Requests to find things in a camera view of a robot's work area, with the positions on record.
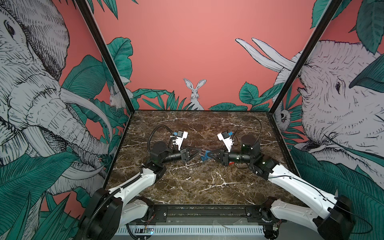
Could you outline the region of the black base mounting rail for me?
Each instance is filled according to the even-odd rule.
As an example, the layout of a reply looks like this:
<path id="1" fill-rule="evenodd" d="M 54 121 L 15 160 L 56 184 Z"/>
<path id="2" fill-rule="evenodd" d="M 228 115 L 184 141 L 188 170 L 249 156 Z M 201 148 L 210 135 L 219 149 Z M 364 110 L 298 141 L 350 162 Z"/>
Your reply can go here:
<path id="1" fill-rule="evenodd" d="M 271 225 L 285 223 L 267 211 L 261 205 L 153 205 L 149 207 L 143 220 L 150 223 L 171 223 L 174 220 L 241 220 L 246 223 Z"/>

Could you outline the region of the left black frame post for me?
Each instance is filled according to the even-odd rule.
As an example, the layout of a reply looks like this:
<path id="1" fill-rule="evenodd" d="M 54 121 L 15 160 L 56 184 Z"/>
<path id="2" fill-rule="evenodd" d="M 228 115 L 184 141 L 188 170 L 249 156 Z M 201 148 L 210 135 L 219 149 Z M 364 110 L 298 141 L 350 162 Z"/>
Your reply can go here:
<path id="1" fill-rule="evenodd" d="M 117 67 L 112 59 L 112 56 L 110 54 L 110 51 L 104 41 L 104 38 L 100 32 L 100 29 L 95 21 L 95 18 L 93 16 L 93 13 L 91 12 L 89 3 L 87 1 L 83 0 L 76 0 L 75 3 L 77 4 L 83 19 L 85 20 L 93 39 L 101 52 L 101 55 L 103 57 L 103 60 L 105 61 L 105 64 L 107 65 L 107 69 L 110 71 L 115 83 L 118 86 L 118 89 L 120 90 L 120 93 L 122 94 L 122 97 L 128 107 L 128 110 L 131 114 L 135 113 L 134 106 L 126 92 L 126 88 L 123 85 L 123 82 L 120 78 L 119 72 L 117 70 Z"/>

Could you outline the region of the blue padlock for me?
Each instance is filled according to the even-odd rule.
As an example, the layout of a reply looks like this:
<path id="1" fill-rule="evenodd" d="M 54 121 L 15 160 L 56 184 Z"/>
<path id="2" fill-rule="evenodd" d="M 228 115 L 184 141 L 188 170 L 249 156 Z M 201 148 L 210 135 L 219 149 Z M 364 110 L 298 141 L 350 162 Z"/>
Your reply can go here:
<path id="1" fill-rule="evenodd" d="M 210 151 L 205 151 L 204 153 L 201 153 L 201 160 L 203 162 L 211 159 L 211 157 L 209 156 L 209 153 L 210 153 Z"/>

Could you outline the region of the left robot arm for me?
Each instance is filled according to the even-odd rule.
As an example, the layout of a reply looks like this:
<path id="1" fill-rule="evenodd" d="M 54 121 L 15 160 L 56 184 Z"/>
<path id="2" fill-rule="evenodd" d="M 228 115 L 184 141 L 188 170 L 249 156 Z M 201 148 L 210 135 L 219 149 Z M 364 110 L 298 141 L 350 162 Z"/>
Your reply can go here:
<path id="1" fill-rule="evenodd" d="M 75 239 L 110 240 L 121 226 L 142 218 L 151 220 L 155 215 L 154 204 L 139 193 L 163 177 L 166 163 L 188 162 L 201 152 L 202 149 L 192 147 L 172 150 L 164 142 L 155 143 L 149 161 L 135 176 L 114 188 L 100 188 L 94 193 L 80 219 Z"/>

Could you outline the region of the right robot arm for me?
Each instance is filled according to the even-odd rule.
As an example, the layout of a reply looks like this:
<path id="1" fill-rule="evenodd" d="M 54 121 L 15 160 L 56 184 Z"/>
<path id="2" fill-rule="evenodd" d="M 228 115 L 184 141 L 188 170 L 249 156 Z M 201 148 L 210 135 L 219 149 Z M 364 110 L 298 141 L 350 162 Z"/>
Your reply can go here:
<path id="1" fill-rule="evenodd" d="M 277 160 L 263 154 L 260 141 L 252 135 L 241 138 L 239 152 L 232 149 L 234 141 L 231 133 L 220 133 L 218 138 L 225 146 L 207 152 L 207 158 L 223 166 L 244 163 L 253 174 L 283 188 L 306 204 L 302 207 L 269 197 L 258 210 L 249 213 L 249 219 L 266 223 L 263 231 L 267 239 L 278 237 L 279 225 L 283 221 L 312 229 L 324 240 L 349 239 L 355 226 L 350 199 L 336 197 L 301 179 Z"/>

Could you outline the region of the right black frame post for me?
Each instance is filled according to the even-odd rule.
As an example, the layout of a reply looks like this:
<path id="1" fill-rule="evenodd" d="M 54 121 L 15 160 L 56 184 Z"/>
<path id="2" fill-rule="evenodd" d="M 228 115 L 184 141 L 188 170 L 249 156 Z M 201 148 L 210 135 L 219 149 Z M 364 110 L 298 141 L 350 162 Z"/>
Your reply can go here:
<path id="1" fill-rule="evenodd" d="M 299 57 L 288 79 L 283 85 L 282 90 L 280 91 L 276 101 L 274 102 L 273 106 L 270 108 L 269 110 L 270 115 L 273 115 L 278 109 L 279 104 L 283 101 L 283 98 L 288 92 L 290 86 L 292 85 L 294 80 L 298 77 L 300 70 L 304 66 L 308 57 L 312 54 L 317 42 L 323 35 L 324 31 L 326 30 L 327 26 L 331 22 L 333 16 L 335 15 L 336 11 L 338 10 L 341 4 L 342 4 L 342 0 L 332 0 L 327 4 L 317 26 L 315 27 L 309 41 L 307 42 L 305 48 L 303 49 L 301 56 Z"/>

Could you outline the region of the black frame post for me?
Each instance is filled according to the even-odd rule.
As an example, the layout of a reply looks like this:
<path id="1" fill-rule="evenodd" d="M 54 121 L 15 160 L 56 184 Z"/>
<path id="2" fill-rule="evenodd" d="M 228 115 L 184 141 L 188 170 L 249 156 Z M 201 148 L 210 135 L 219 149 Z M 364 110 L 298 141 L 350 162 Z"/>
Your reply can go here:
<path id="1" fill-rule="evenodd" d="M 76 0 L 75 3 L 77 4 L 83 19 L 85 20 L 93 39 L 101 52 L 101 55 L 103 57 L 103 60 L 105 61 L 105 64 L 107 65 L 107 69 L 110 71 L 115 83 L 118 86 L 118 89 L 120 90 L 120 93 L 122 94 L 122 97 L 128 107 L 128 110 L 131 114 L 135 113 L 134 106 L 126 92 L 126 88 L 123 85 L 123 82 L 120 78 L 119 72 L 117 70 L 117 67 L 112 59 L 112 56 L 110 54 L 110 51 L 104 41 L 104 38 L 100 32 L 100 29 L 95 21 L 95 18 L 93 16 L 93 13 L 91 12 L 89 3 L 87 1 L 83 0 Z"/>
<path id="2" fill-rule="evenodd" d="M 288 92 L 290 86 L 292 85 L 294 80 L 298 77 L 300 70 L 304 66 L 308 57 L 312 54 L 317 42 L 323 35 L 324 31 L 326 30 L 327 26 L 331 22 L 333 16 L 335 15 L 336 11 L 338 10 L 341 4 L 342 4 L 342 0 L 332 0 L 327 4 L 317 26 L 315 27 L 309 41 L 307 42 L 305 48 L 303 49 L 301 56 L 299 57 L 288 79 L 283 85 L 282 90 L 280 91 L 276 101 L 274 102 L 273 106 L 270 108 L 269 110 L 270 115 L 273 115 L 278 109 L 279 104 L 283 101 L 283 98 Z"/>

